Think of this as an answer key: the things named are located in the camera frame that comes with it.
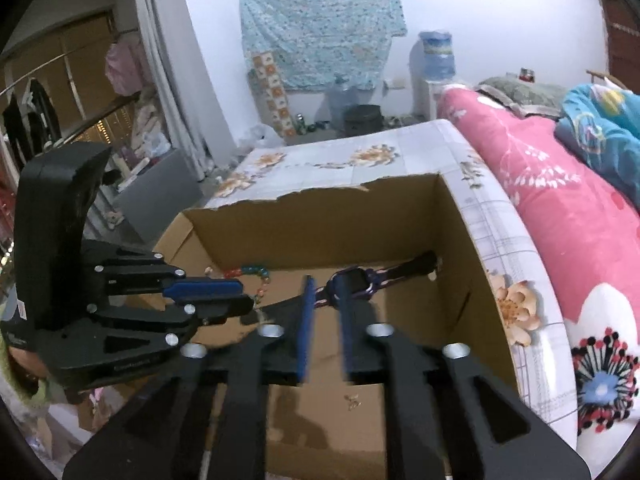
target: black bin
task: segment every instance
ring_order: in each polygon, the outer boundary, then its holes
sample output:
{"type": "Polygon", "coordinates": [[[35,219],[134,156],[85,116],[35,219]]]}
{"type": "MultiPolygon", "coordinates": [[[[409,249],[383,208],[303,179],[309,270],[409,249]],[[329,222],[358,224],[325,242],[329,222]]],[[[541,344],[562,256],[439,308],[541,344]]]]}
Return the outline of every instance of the black bin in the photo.
{"type": "Polygon", "coordinates": [[[384,129],[382,111],[377,105],[358,105],[344,114],[344,133],[347,137],[375,134],[384,129]]]}

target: cardboard box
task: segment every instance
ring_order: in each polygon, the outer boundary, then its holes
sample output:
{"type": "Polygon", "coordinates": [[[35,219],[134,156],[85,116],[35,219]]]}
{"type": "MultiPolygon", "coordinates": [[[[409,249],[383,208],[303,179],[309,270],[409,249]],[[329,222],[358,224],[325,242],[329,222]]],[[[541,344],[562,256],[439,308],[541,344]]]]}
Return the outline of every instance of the cardboard box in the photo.
{"type": "MultiPolygon", "coordinates": [[[[485,270],[449,189],[436,174],[188,210],[156,249],[188,276],[201,276],[209,266],[264,264],[271,271],[265,304],[299,294],[306,274],[323,283],[349,265],[386,266],[433,249],[442,259],[437,279],[413,278],[377,293],[372,301],[380,320],[423,345],[468,344],[516,389],[511,351],[485,270]]],[[[242,280],[253,294],[258,279],[242,280]]],[[[155,304],[161,307],[162,301],[155,304]]],[[[334,309],[317,309],[314,322],[308,383],[271,388],[267,469],[301,480],[382,480],[382,387],[344,382],[334,309]]],[[[200,329],[194,341],[228,344],[254,328],[231,319],[200,329]]]]}

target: orange flower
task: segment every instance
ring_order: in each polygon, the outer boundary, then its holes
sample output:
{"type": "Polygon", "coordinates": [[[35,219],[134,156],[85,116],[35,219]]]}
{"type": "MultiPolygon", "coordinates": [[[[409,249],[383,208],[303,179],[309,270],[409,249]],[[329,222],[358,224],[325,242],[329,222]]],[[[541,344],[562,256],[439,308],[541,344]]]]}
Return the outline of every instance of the orange flower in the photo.
{"type": "Polygon", "coordinates": [[[261,155],[260,158],[258,158],[258,160],[254,162],[254,166],[256,166],[261,170],[263,170],[264,168],[268,168],[270,166],[275,166],[284,158],[284,155],[285,154],[282,152],[265,153],[264,155],[261,155]]]}
{"type": "Polygon", "coordinates": [[[510,345],[518,343],[522,346],[531,344],[529,332],[540,327],[540,318],[536,315],[538,298],[527,286],[527,282],[513,283],[507,288],[504,276],[488,274],[489,281],[500,313],[507,339],[510,345]]]}
{"type": "Polygon", "coordinates": [[[229,196],[236,189],[247,189],[254,184],[254,180],[246,173],[232,173],[229,175],[216,191],[216,197],[224,198],[229,196]]]}
{"type": "Polygon", "coordinates": [[[389,164],[398,156],[396,149],[386,144],[371,146],[366,150],[357,150],[349,160],[354,166],[377,166],[389,164]]]}

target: wooden door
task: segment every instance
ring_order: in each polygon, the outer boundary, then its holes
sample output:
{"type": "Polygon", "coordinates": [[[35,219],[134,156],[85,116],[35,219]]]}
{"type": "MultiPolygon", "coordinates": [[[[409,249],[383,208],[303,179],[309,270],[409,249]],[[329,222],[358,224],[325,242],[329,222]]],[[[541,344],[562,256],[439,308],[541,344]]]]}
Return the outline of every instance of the wooden door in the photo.
{"type": "Polygon", "coordinates": [[[624,0],[600,0],[609,37],[609,73],[640,94],[640,27],[624,0]]]}

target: blue water bottle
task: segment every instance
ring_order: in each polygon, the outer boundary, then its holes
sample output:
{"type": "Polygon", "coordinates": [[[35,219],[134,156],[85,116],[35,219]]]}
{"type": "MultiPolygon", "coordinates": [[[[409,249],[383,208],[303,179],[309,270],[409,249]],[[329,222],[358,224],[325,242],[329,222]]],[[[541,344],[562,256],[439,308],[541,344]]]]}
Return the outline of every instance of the blue water bottle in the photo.
{"type": "Polygon", "coordinates": [[[421,32],[424,45],[424,77],[428,81],[446,81],[456,75],[451,34],[446,30],[421,32]]]}

